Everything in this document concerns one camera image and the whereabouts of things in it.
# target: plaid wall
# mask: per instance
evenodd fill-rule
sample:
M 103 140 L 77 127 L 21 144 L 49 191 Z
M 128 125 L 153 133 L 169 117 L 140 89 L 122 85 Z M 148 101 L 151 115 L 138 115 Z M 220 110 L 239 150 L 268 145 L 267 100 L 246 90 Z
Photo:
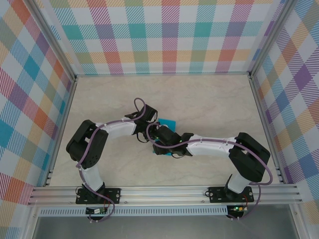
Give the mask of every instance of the plaid wall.
M 275 25 L 275 22 L 278 19 L 279 15 L 280 15 L 280 13 L 281 13 L 284 5 L 285 5 L 285 2 L 286 2 L 286 0 L 281 0 L 280 1 L 279 5 L 278 5 L 278 7 L 277 7 L 277 9 L 275 11 L 275 14 L 274 14 L 273 18 L 271 19 L 271 21 L 270 21 L 270 23 L 269 23 L 269 25 L 267 27 L 267 30 L 265 31 L 265 33 L 264 33 L 264 35 L 263 35 L 263 37 L 262 37 L 262 39 L 261 39 L 261 41 L 260 41 L 260 43 L 258 45 L 258 48 L 257 48 L 257 50 L 256 50 L 256 52 L 254 54 L 254 57 L 253 57 L 252 61 L 249 64 L 248 71 L 251 71 L 253 66 L 255 65 L 256 59 L 259 56 L 259 53 L 260 53 L 261 49 L 264 47 L 264 45 L 266 43 L 266 40 L 268 38 L 268 35 L 271 32 L 271 30 L 273 29 L 273 27 Z
M 0 0 L 0 239 L 18 237 L 71 81 L 22 0 Z
M 319 235 L 319 0 L 300 0 L 256 84 L 280 160 Z
M 246 72 L 280 0 L 37 2 L 74 70 L 96 75 Z

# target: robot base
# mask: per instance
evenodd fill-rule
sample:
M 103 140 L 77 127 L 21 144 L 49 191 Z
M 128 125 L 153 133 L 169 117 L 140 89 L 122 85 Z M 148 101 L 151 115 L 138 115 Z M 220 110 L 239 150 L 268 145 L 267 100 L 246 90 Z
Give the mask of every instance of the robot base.
M 104 195 L 111 199 L 114 204 L 120 203 L 121 189 L 120 188 L 105 188 L 104 185 L 97 191 L 97 193 Z M 76 192 L 76 204 L 104 204 L 104 199 L 95 195 L 88 190 L 84 185 Z

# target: vented metal panel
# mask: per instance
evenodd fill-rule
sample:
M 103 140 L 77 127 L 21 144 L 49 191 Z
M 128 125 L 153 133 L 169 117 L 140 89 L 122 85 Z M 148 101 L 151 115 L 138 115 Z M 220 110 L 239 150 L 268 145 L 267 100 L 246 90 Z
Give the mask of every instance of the vented metal panel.
M 227 206 L 116 207 L 112 216 L 209 216 L 226 214 L 228 214 Z M 84 207 L 43 207 L 39 216 L 86 217 L 87 215 Z

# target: metal frame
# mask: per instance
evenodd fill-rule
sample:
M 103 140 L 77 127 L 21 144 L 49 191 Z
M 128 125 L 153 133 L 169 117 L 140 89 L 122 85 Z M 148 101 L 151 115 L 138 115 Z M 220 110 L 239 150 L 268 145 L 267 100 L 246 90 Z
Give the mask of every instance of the metal frame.
M 61 62 L 61 65 L 63 66 L 65 72 L 73 81 L 75 81 L 76 74 L 73 71 L 63 50 L 61 49 L 57 39 L 55 38 L 49 24 L 46 22 L 44 16 L 42 15 L 42 12 L 39 9 L 38 5 L 34 2 L 34 0 L 24 0 L 24 3 L 29 9 L 36 23 L 39 25 L 41 32 L 43 33 L 49 45 L 51 46 L 52 50 L 56 54 L 58 60 Z
M 120 187 L 121 199 L 116 207 L 238 205 L 238 203 L 210 203 L 209 198 L 205 196 L 205 192 L 211 186 Z M 298 204 L 302 202 L 298 188 L 294 184 L 274 184 L 262 186 L 261 188 L 260 204 Z M 76 187 L 34 188 L 29 205 L 32 207 L 79 207 L 80 205 L 75 204 L 75 189 Z M 256 197 L 258 195 L 258 187 L 252 186 L 252 190 Z M 89 206 L 102 207 L 103 204 Z
M 66 126 L 67 119 L 68 119 L 68 116 L 69 116 L 69 113 L 70 113 L 70 109 L 71 109 L 71 105 L 72 105 L 72 102 L 73 102 L 76 86 L 77 86 L 77 82 L 76 81 L 72 82 L 71 90 L 70 90 L 70 96 L 69 96 L 69 99 L 68 99 L 68 103 L 66 104 L 66 108 L 65 108 L 64 115 L 63 115 L 61 127 L 60 127 L 60 130 L 58 132 L 58 135 L 57 135 L 57 138 L 56 138 L 56 143 L 55 143 L 55 146 L 54 146 L 54 149 L 53 149 L 53 153 L 52 153 L 52 156 L 51 156 L 50 164 L 49 164 L 49 167 L 47 168 L 47 171 L 45 172 L 46 177 L 43 178 L 42 183 L 41 183 L 43 186 L 46 186 L 49 174 L 50 174 L 50 172 L 53 172 L 53 168 L 54 168 L 54 165 L 55 165 L 55 162 L 56 162 L 56 158 L 58 156 L 58 152 L 59 152 L 59 148 L 60 148 L 60 145 L 61 145 L 61 141 L 62 141 L 63 133 L 64 133 L 64 130 L 65 130 L 65 126 Z
M 41 10 L 38 8 L 34 0 L 24 0 L 31 14 L 34 16 L 36 22 L 41 28 L 41 31 L 45 35 L 48 43 L 52 47 L 53 51 L 57 55 L 59 61 L 61 62 L 63 68 L 66 70 L 69 77 L 73 80 L 72 88 L 70 91 L 70 98 L 68 100 L 65 114 L 63 116 L 61 128 L 57 136 L 56 145 L 53 151 L 52 159 L 48 167 L 47 177 L 44 179 L 43 185 L 48 186 L 50 183 L 51 174 L 53 172 L 54 164 L 57 158 L 57 153 L 61 144 L 62 135 L 66 126 L 68 114 L 70 112 L 72 100 L 74 97 L 76 89 L 76 76 L 75 73 L 69 64 L 67 58 L 65 57 L 64 52 L 60 48 L 56 38 L 54 37 L 53 32 L 51 31 L 50 26 L 47 24 L 44 19 Z M 294 6 L 298 0 L 288 0 L 283 7 L 283 10 L 276 21 L 275 26 L 273 27 L 259 57 L 256 60 L 256 63 L 252 69 L 251 75 L 255 75 L 258 69 L 262 66 L 263 61 L 265 60 L 269 50 L 271 49 L 273 43 L 277 39 L 282 27 L 284 26 L 290 12 L 293 10 Z M 229 74 L 246 74 L 244 72 L 228 73 Z M 261 101 L 258 97 L 256 86 L 254 84 L 253 78 L 249 77 L 250 86 L 255 98 L 257 109 L 262 121 L 262 125 L 266 134 L 268 144 L 270 146 L 270 151 L 273 156 L 275 166 L 277 171 L 282 176 L 280 181 L 287 182 L 287 177 L 285 174 L 280 172 L 282 169 L 282 164 L 278 159 L 278 155 L 275 150 L 274 142 L 270 135 L 270 130 L 266 121 L 266 117 L 262 110 Z M 207 191 L 207 188 L 213 186 L 157 186 L 157 187 L 121 187 L 121 200 L 120 203 L 116 206 L 117 209 L 149 209 L 149 208 L 169 208 L 169 210 L 187 207 L 188 209 L 194 210 L 205 210 L 214 207 L 221 207 L 227 205 L 236 205 L 235 203 L 217 203 L 212 204 L 209 202 L 209 198 L 204 195 Z M 258 188 L 253 186 L 253 193 L 255 196 L 258 195 Z M 297 231 L 300 235 L 300 238 L 310 238 L 307 232 L 307 228 L 304 222 L 304 211 L 302 209 L 302 197 L 299 194 L 298 188 L 294 184 L 273 184 L 270 186 L 263 186 L 261 194 L 261 205 L 276 205 L 276 204 L 289 204 L 292 210 L 292 215 L 294 217 L 295 225 Z M 90 205 L 79 206 L 75 204 L 75 193 L 76 187 L 37 187 L 34 188 L 33 194 L 30 198 L 29 207 L 27 211 L 28 221 L 26 227 L 22 230 L 22 238 L 32 238 L 35 226 L 37 223 L 38 217 L 44 216 L 43 209 L 52 209 L 55 215 L 62 216 L 65 215 L 66 210 L 69 209 L 84 209 Z
M 281 163 L 281 161 L 279 160 L 279 155 L 276 151 L 275 148 L 275 143 L 271 137 L 270 134 L 270 129 L 269 129 L 269 124 L 267 123 L 267 117 L 265 115 L 265 112 L 263 111 L 262 105 L 261 105 L 261 99 L 259 97 L 259 94 L 257 93 L 257 88 L 254 82 L 254 77 L 253 76 L 249 76 L 249 84 L 251 87 L 251 90 L 253 92 L 254 98 L 255 98 L 255 102 L 256 102 L 256 106 L 257 106 L 257 110 L 264 128 L 264 132 L 266 135 L 266 139 L 270 148 L 270 152 L 271 152 L 271 156 L 274 160 L 274 164 L 275 166 L 278 168 L 278 170 L 280 171 L 280 175 L 282 178 L 283 183 L 285 183 L 286 185 L 288 184 L 288 179 L 287 176 L 283 170 L 283 165 Z M 307 226 L 305 223 L 305 210 L 304 207 L 302 205 L 298 205 L 298 204 L 290 204 L 290 210 L 292 212 L 293 215 L 293 219 L 295 222 L 295 226 L 297 229 L 297 232 L 299 234 L 299 237 L 302 239 L 310 239 L 310 238 L 315 238 L 315 237 L 310 237 L 309 232 L 307 230 Z
M 268 38 L 265 42 L 265 45 L 261 49 L 255 64 L 251 70 L 251 75 L 254 76 L 256 72 L 259 70 L 259 68 L 264 63 L 264 60 L 266 59 L 267 54 L 269 53 L 271 47 L 273 46 L 274 42 L 277 40 L 277 37 L 279 36 L 281 30 L 283 29 L 286 20 L 288 19 L 290 13 L 296 6 L 298 0 L 286 0 L 285 5 L 275 23 L 273 26 L 271 32 L 268 35 Z

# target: gray floor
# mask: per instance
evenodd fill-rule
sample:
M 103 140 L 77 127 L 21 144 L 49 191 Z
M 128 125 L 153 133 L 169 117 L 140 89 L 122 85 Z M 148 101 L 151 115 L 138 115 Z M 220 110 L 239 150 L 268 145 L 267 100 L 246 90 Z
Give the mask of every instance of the gray floor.
M 288 205 L 259 206 L 242 221 L 226 216 L 39 218 L 33 239 L 297 239 Z

